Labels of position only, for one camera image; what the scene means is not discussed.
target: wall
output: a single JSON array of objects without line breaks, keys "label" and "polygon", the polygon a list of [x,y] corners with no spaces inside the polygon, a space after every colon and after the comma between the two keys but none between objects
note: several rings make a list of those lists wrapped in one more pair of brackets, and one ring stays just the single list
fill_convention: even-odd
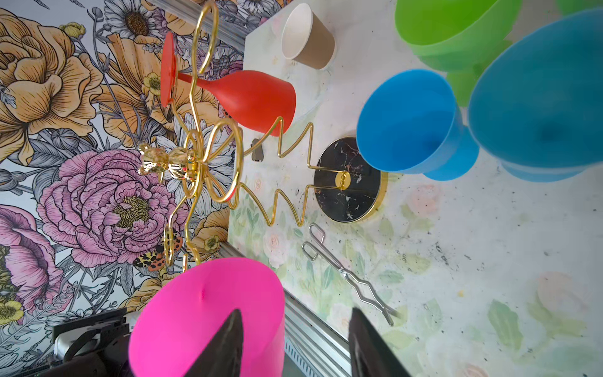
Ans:
[{"label": "wall", "polygon": [[[186,69],[192,25],[145,0],[33,1],[0,8],[0,376],[44,363],[52,326],[141,309],[178,274],[155,246],[182,188],[140,176],[133,146],[170,150],[192,127],[186,86],[173,108],[159,104],[162,40],[175,33]],[[252,30],[283,4],[222,0],[221,8]],[[207,37],[199,58],[206,51]],[[240,69],[242,52],[221,43],[206,78]],[[195,97],[204,127],[228,116],[211,93]],[[210,165],[226,186],[233,155],[226,148]],[[226,240],[228,217],[204,191],[193,224],[206,250]]]}]

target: table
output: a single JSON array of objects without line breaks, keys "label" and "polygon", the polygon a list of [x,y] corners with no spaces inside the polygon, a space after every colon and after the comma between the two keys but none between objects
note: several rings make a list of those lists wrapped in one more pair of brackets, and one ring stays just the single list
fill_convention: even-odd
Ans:
[{"label": "table", "polygon": [[[296,120],[283,146],[312,121],[316,163],[331,142],[355,134],[364,102],[382,82],[428,67],[396,33],[396,2],[389,0],[307,1],[333,32],[336,57],[325,71],[286,61],[280,33],[299,2],[247,36],[244,69],[295,86]],[[554,1],[525,1],[510,37],[517,41],[559,17]],[[245,129],[245,146],[258,137]],[[301,210],[314,176],[305,164],[307,143],[279,159],[271,138],[263,162],[246,160],[244,181],[267,208],[280,188]],[[530,183],[481,150],[475,166],[453,181],[390,174],[384,202],[360,223],[331,221],[311,195],[303,227],[282,199],[276,224],[267,227],[241,194],[229,243],[272,267],[285,289],[344,338],[351,308],[360,307],[414,376],[595,376],[603,367],[602,188],[601,167]],[[326,231],[328,248],[398,310],[394,327],[327,262],[302,254],[311,222]]]}]

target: brown paper cup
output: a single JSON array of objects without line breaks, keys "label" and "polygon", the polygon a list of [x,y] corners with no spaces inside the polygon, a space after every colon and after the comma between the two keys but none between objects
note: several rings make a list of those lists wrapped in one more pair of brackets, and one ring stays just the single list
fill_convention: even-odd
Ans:
[{"label": "brown paper cup", "polygon": [[310,5],[302,3],[287,18],[281,47],[285,58],[323,69],[335,55],[335,38],[312,12]]}]

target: gold metal wire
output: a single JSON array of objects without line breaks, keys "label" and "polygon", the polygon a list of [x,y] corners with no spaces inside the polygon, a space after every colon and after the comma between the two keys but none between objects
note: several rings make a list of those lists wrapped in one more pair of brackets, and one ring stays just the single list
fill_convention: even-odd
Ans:
[{"label": "gold metal wire", "polygon": [[[210,35],[209,49],[205,56],[205,60],[203,61],[203,64],[201,65],[199,70],[197,70],[197,49],[198,49],[199,36],[201,33],[201,23],[203,22],[203,19],[206,17],[208,11],[211,11],[212,15],[213,15],[212,34]],[[243,137],[242,137],[241,128],[229,119],[221,120],[220,122],[218,122],[217,124],[215,124],[213,126],[213,129],[209,135],[209,140],[207,142],[207,148],[203,147],[203,145],[204,145],[203,130],[201,129],[200,122],[199,122],[199,115],[197,113],[197,108],[195,106],[194,92],[195,92],[195,89],[197,86],[198,76],[202,75],[205,72],[205,70],[209,66],[209,63],[211,62],[211,59],[213,57],[213,53],[215,50],[215,43],[216,43],[216,35],[218,32],[218,23],[219,23],[218,7],[216,6],[214,0],[207,1],[204,4],[201,14],[199,15],[199,18],[197,20],[197,27],[195,29],[195,34],[194,34],[193,41],[192,41],[192,52],[191,52],[191,55],[192,55],[191,56],[192,80],[191,80],[191,89],[189,91],[189,102],[191,104],[192,115],[193,115],[193,118],[195,121],[195,129],[187,131],[185,144],[184,144],[185,149],[187,149],[189,151],[190,150],[193,151],[192,157],[191,157],[192,160],[189,158],[188,168],[191,168],[192,166],[194,166],[194,168],[197,169],[197,173],[196,173],[194,180],[192,178],[182,179],[182,185],[183,185],[183,189],[185,192],[185,196],[180,200],[180,202],[178,203],[178,205],[176,206],[176,208],[174,209],[172,214],[169,216],[168,223],[166,224],[164,231],[163,231],[163,248],[164,248],[165,261],[166,261],[167,266],[172,266],[174,264],[174,260],[175,260],[174,220],[177,216],[177,212],[184,206],[187,199],[193,199],[191,207],[189,209],[188,216],[184,223],[187,251],[192,254],[193,258],[195,259],[196,264],[201,264],[203,261],[209,259],[213,254],[215,254],[215,250],[212,250],[209,252],[205,251],[205,249],[202,248],[202,246],[197,245],[193,242],[192,237],[191,237],[191,230],[190,230],[190,226],[189,226],[192,216],[194,214],[194,209],[197,206],[199,198],[201,197],[201,193],[203,190],[203,184],[205,184],[205,187],[207,188],[207,191],[208,191],[210,197],[212,198],[212,200],[214,200],[217,203],[228,202],[228,206],[230,209],[235,209],[237,207],[237,205],[239,204],[239,192],[240,192],[240,189],[243,189],[251,196],[251,199],[256,203],[256,205],[262,212],[262,215],[264,216],[264,220],[266,221],[266,224],[268,226],[272,226],[275,222],[277,202],[278,202],[278,198],[280,195],[287,202],[287,205],[289,206],[291,212],[293,213],[293,216],[295,217],[295,222],[297,223],[297,225],[302,226],[304,223],[304,216],[306,213],[306,207],[307,207],[307,203],[308,203],[309,190],[310,189],[341,190],[344,187],[344,181],[346,179],[346,175],[349,176],[349,174],[350,174],[347,171],[333,170],[333,169],[328,169],[328,168],[325,168],[322,166],[314,166],[310,163],[310,160],[312,157],[312,139],[314,137],[314,125],[311,122],[307,124],[306,128],[303,130],[302,134],[297,138],[297,140],[287,150],[285,150],[283,152],[282,145],[283,145],[283,134],[285,131],[285,122],[281,116],[279,116],[274,121],[274,124],[272,125],[272,127],[270,127],[270,129],[268,131],[266,131],[266,133],[259,139],[259,141],[246,151],[244,151],[244,148],[243,148]],[[175,109],[173,109],[173,107],[174,107],[173,100],[170,100],[169,103],[172,106],[172,112],[174,113],[174,116],[183,125],[183,127],[185,127],[185,123],[182,120],[182,117],[175,111]],[[215,151],[212,152],[213,142],[215,141],[215,138],[216,138],[218,132],[224,126],[229,126],[230,129],[232,130],[232,133],[222,143],[222,145],[220,145],[219,148],[217,148]],[[241,182],[241,176],[242,176],[242,172],[243,172],[243,157],[250,154],[255,149],[259,148],[260,145],[262,145],[262,143],[264,141],[266,141],[266,139],[268,139],[269,135],[272,134],[272,132],[277,128],[279,128],[279,131],[280,131],[279,132],[279,146],[278,146],[278,151],[277,151],[277,154],[280,158],[287,156],[293,149],[295,149],[295,147],[302,141],[304,136],[306,136],[306,134],[309,132],[310,135],[309,135],[309,143],[308,143],[308,159],[306,162],[306,165],[308,166],[308,168],[314,169],[314,170],[331,171],[333,173],[342,173],[342,174],[340,175],[339,182],[336,182],[336,186],[334,186],[334,187],[320,187],[320,186],[314,186],[314,185],[306,186],[306,189],[304,191],[304,197],[303,197],[303,206],[302,206],[300,214],[297,213],[297,211],[295,210],[295,207],[293,206],[293,204],[291,203],[291,200],[287,197],[287,195],[285,195],[285,193],[281,189],[277,189],[274,192],[273,211],[272,211],[271,216],[269,217],[268,214],[266,213],[266,210],[264,209],[264,206],[262,206],[262,203],[260,203],[260,201],[255,196],[255,194],[250,190],[250,188],[245,183]],[[222,151],[226,147],[228,147],[232,143],[233,140],[235,142],[235,170],[234,170],[234,174],[233,174],[232,184],[230,185],[230,187],[228,189],[225,189],[225,188],[223,188],[222,184],[209,172],[209,168],[208,168],[207,164],[211,160],[213,160],[214,158],[219,156],[219,154],[222,153]],[[186,253],[183,256],[182,263],[183,263],[182,269],[183,269],[183,271],[186,271],[186,269],[188,267],[188,255]]]}]

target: metal tongs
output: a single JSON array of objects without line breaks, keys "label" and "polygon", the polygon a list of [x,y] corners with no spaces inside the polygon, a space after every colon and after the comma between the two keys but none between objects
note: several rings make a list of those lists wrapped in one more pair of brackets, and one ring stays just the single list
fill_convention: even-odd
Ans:
[{"label": "metal tongs", "polygon": [[[318,237],[316,237],[316,235],[312,231],[313,229],[317,229],[320,232],[320,239],[318,239]],[[325,232],[324,232],[324,230],[322,230],[322,228],[320,226],[316,225],[315,223],[312,223],[309,226],[309,230],[310,230],[310,236],[320,246],[320,248],[322,250],[319,250],[311,242],[307,242],[307,241],[304,242],[301,245],[301,250],[308,257],[308,259],[310,259],[312,262],[314,262],[314,260],[316,260],[316,257],[318,255],[320,255],[321,257],[323,257],[323,259],[326,260],[334,269],[336,269],[337,271],[339,271],[339,273],[348,282],[348,284],[350,284],[352,286],[352,288],[354,288],[354,290],[358,294],[358,298],[360,299],[360,301],[362,301],[364,303],[367,303],[369,305],[372,305],[375,308],[377,308],[377,310],[379,310],[383,314],[383,316],[385,317],[387,323],[389,323],[390,326],[394,326],[394,321],[391,319],[390,314],[394,315],[394,316],[397,316],[397,312],[395,310],[393,310],[392,308],[390,308],[389,306],[387,306],[383,302],[383,300],[381,300],[379,298],[379,296],[377,295],[377,292],[375,291],[375,289],[373,288],[373,285],[370,282],[368,282],[366,280],[360,279],[352,271],[350,271],[347,268],[343,267],[343,265],[339,262],[339,260],[337,260],[337,258],[334,257],[333,254],[331,254],[331,252],[329,251],[329,249],[327,249],[327,247],[323,243],[324,242]],[[306,246],[309,246],[309,247],[311,247],[314,250],[315,254],[313,256],[310,255],[306,251]],[[366,285],[368,287],[368,289],[370,290],[371,294],[373,295],[374,299],[369,299],[368,297],[365,297],[362,294],[362,292],[360,292],[360,288],[358,288],[358,284]]]}]

